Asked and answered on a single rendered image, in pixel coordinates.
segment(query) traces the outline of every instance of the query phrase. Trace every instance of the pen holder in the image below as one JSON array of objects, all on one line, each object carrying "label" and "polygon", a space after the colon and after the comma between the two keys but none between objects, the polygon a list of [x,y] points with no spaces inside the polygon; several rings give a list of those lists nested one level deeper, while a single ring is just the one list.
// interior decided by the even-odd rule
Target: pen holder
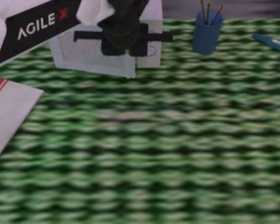
[{"label": "pen holder", "polygon": [[223,24],[223,16],[221,14],[214,20],[216,14],[216,11],[210,10],[208,25],[204,24],[202,12],[199,12],[196,16],[192,48],[199,54],[210,55],[216,50]]}]

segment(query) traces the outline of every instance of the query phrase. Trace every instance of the red letter x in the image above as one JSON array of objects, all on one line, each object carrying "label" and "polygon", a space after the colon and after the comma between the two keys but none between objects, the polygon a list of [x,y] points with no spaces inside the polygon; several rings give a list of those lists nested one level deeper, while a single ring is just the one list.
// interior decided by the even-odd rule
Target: red letter x
[{"label": "red letter x", "polygon": [[58,19],[59,20],[63,20],[65,18],[67,18],[67,12],[68,12],[69,8],[64,8],[64,9],[60,9],[59,10],[59,15],[58,15]]}]

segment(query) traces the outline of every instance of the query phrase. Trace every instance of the pencil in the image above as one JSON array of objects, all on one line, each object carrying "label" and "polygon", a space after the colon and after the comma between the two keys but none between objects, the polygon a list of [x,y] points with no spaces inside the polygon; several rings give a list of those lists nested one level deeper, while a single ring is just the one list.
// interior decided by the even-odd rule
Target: pencil
[{"label": "pencil", "polygon": [[206,21],[205,21],[205,13],[204,13],[204,4],[203,4],[203,0],[200,0],[200,2],[201,2],[201,8],[202,8],[203,22],[206,23]]},{"label": "pencil", "polygon": [[216,18],[218,17],[218,15],[220,14],[222,8],[223,8],[224,4],[221,5],[219,11],[217,11],[217,14],[215,15],[214,19],[211,21],[210,26],[214,23],[214,21],[216,20]]},{"label": "pencil", "polygon": [[209,24],[209,17],[210,17],[210,1],[207,3],[207,12],[206,12],[206,25]]}]

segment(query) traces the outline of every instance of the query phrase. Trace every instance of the blue marker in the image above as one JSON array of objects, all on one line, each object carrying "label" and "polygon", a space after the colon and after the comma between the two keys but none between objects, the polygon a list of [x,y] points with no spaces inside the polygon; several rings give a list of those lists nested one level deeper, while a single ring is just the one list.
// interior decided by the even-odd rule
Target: blue marker
[{"label": "blue marker", "polygon": [[257,34],[257,33],[252,34],[252,37],[257,41],[264,43],[267,46],[280,51],[280,41],[263,36],[261,34]]}]

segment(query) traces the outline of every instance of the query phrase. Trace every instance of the green tablecloth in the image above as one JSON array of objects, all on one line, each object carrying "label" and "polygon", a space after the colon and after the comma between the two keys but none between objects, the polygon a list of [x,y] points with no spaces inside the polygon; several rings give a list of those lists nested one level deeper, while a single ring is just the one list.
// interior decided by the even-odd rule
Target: green tablecloth
[{"label": "green tablecloth", "polygon": [[125,79],[0,68],[46,91],[0,157],[0,224],[280,224],[280,20],[226,21],[217,52],[167,21],[162,68]]}]

